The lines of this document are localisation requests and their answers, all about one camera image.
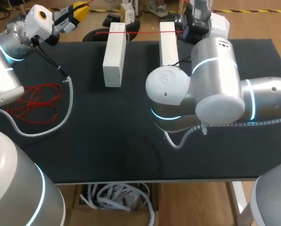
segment black table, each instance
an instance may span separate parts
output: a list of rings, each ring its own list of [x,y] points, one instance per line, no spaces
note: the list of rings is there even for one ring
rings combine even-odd
[[[281,58],[271,40],[232,40],[241,79],[281,77]],[[256,178],[281,163],[281,124],[248,128],[210,128],[196,132],[175,151],[155,125],[145,91],[148,74],[159,67],[158,42],[128,42],[121,88],[106,88],[102,63],[105,42],[59,43],[45,47],[71,76],[74,104],[67,123],[39,138],[15,133],[0,117],[0,131],[17,143],[55,183]],[[178,42],[180,58],[192,46]],[[190,64],[182,68],[190,73]],[[36,53],[14,67],[24,86],[58,82],[57,69]],[[38,126],[16,120],[25,133],[59,124],[68,108],[63,83],[58,119]],[[34,112],[51,114],[50,109]],[[178,142],[183,133],[172,135]]]

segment red string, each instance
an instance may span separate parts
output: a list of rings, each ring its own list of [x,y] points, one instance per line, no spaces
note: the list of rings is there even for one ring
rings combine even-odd
[[[53,97],[52,99],[50,99],[48,101],[39,102],[40,91],[43,88],[54,89],[56,92],[55,97]],[[14,108],[11,109],[11,105],[8,104],[7,112],[10,115],[12,115],[22,121],[31,123],[31,124],[47,124],[47,123],[54,121],[57,118],[58,109],[55,105],[53,105],[53,102],[58,100],[62,95],[62,88],[59,84],[47,83],[47,84],[40,84],[40,85],[36,85],[36,86],[27,86],[27,87],[24,87],[24,90],[25,90],[24,94],[16,101],[16,103],[14,104]],[[27,94],[30,94],[28,100],[23,99],[24,97],[28,96]],[[50,120],[48,120],[48,121],[30,121],[30,120],[27,120],[24,118],[24,116],[31,110],[34,110],[39,107],[45,107],[45,106],[50,106],[55,109],[56,113]]]
[[[93,2],[93,0],[88,1],[86,5],[88,6],[91,2]]]
[[[110,33],[152,34],[152,33],[167,33],[167,32],[183,33],[183,31],[164,31],[164,32],[96,32],[96,34],[110,34]]]

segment white foam block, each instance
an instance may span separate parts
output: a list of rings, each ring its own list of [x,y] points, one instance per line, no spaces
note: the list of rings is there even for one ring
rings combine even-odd
[[[179,61],[174,22],[160,22],[159,29],[161,31],[159,37],[160,66],[173,65]]]
[[[111,23],[109,31],[125,32],[125,23]],[[126,33],[110,33],[103,62],[106,87],[121,87],[125,50]]]

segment coiled red wire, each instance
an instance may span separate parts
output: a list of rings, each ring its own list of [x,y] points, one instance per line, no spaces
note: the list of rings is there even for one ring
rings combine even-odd
[[[51,88],[54,89],[56,92],[56,95],[48,100],[48,101],[43,101],[40,102],[40,93],[43,88]],[[10,115],[25,121],[27,123],[31,124],[47,124],[52,121],[54,121],[57,116],[58,116],[58,109],[57,107],[53,104],[55,101],[57,101],[61,96],[62,96],[62,88],[59,84],[57,83],[46,83],[46,84],[40,84],[36,86],[27,86],[24,87],[24,94],[16,101],[14,104],[13,108],[11,104],[8,104],[7,106],[7,113]],[[32,110],[35,110],[36,108],[40,107],[47,107],[50,106],[54,108],[55,110],[55,115],[47,120],[47,121],[31,121],[25,118],[26,114],[29,113]]]

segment white spiral cable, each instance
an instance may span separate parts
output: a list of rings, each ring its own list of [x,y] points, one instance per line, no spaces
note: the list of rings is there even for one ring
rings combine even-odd
[[[91,190],[91,184],[89,184],[88,191],[87,191],[88,200],[82,194],[80,194],[80,198],[87,205],[89,205],[92,209],[95,209],[95,210],[131,211],[135,208],[135,206],[139,200],[139,196],[141,195],[146,200],[143,203],[143,205],[145,205],[147,203],[148,207],[149,207],[149,211],[150,211],[149,226],[153,226],[154,211],[153,211],[152,203],[149,198],[150,190],[145,183],[141,183],[141,184],[143,184],[146,187],[148,194],[144,193],[142,190],[140,190],[136,187],[133,187],[133,186],[125,184],[125,183],[110,183],[110,184],[105,185],[103,188],[101,188],[98,191],[98,193],[96,194],[97,202],[99,204],[99,206],[96,206],[93,204],[92,199],[95,196],[98,184],[94,184],[93,190]],[[102,194],[105,190],[107,190],[107,194],[103,196]],[[131,192],[135,195],[135,197],[134,197],[133,203],[130,206],[125,206],[125,205],[122,205],[117,202],[117,201],[121,201],[128,193],[131,193]]]
[[[226,124],[226,125],[205,125],[206,127],[245,127],[245,126],[266,126],[266,125],[273,125],[273,124],[277,124],[277,123],[281,123],[281,118],[280,119],[274,119],[274,120],[268,120],[268,121],[257,121],[257,122],[234,122],[234,123],[230,123],[230,124]],[[167,139],[167,141],[169,142],[169,144],[174,148],[174,149],[180,149],[183,147],[186,139],[188,138],[188,136],[195,132],[196,130],[202,129],[203,125],[197,125],[192,127],[191,129],[189,129],[182,137],[182,140],[180,141],[179,145],[174,144],[174,142],[172,141],[172,139],[170,138],[169,134],[165,131],[164,135]]]
[[[73,106],[73,98],[74,98],[74,90],[73,90],[73,84],[72,84],[72,81],[71,81],[71,78],[68,76],[66,78],[65,81],[63,82],[68,82],[68,85],[69,85],[69,107],[68,107],[68,111],[65,115],[65,118],[63,119],[63,121],[58,124],[57,126],[55,126],[54,128],[51,128],[45,132],[42,132],[42,133],[35,133],[35,134],[27,134],[27,133],[23,133],[19,128],[18,126],[16,125],[14,119],[12,118],[12,116],[7,113],[6,111],[0,109],[0,113],[4,114],[9,120],[10,122],[12,123],[15,131],[19,134],[19,135],[22,135],[24,137],[39,137],[39,136],[43,136],[43,135],[46,135],[46,134],[49,134],[57,129],[59,129],[61,126],[64,125],[64,123],[67,121],[70,113],[71,113],[71,109],[72,109],[72,106]]]

